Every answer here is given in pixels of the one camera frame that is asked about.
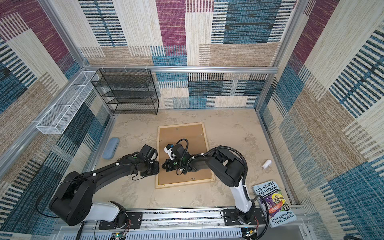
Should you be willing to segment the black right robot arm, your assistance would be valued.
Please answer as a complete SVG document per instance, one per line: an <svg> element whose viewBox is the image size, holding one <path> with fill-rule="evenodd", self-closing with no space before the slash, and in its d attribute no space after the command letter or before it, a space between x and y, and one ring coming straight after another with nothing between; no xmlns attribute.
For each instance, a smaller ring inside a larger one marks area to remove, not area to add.
<svg viewBox="0 0 384 240"><path fill-rule="evenodd" d="M230 188L235 200L237 219L241 224L250 224L254 219L256 206L249 196L246 186L248 164L244 156L237 150L227 146L218 146L206 153L190 155L188 145L183 147L181 139L176 144L168 144L164 152L168 154L162 168L167 172L181 171L183 175L189 172L210 169L215 176Z"/></svg>

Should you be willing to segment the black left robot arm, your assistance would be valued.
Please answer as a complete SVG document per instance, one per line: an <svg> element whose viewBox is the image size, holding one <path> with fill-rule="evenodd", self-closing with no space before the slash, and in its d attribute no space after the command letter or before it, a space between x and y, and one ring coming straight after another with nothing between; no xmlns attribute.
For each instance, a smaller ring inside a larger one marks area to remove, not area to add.
<svg viewBox="0 0 384 240"><path fill-rule="evenodd" d="M49 209L69 226L81 222L104 221L123 228L128 223L126 208L117 202L93 202L94 194L126 176L154 176L159 173L156 149L144 145L139 152L128 154L103 168L90 172L69 173L58 187Z"/></svg>

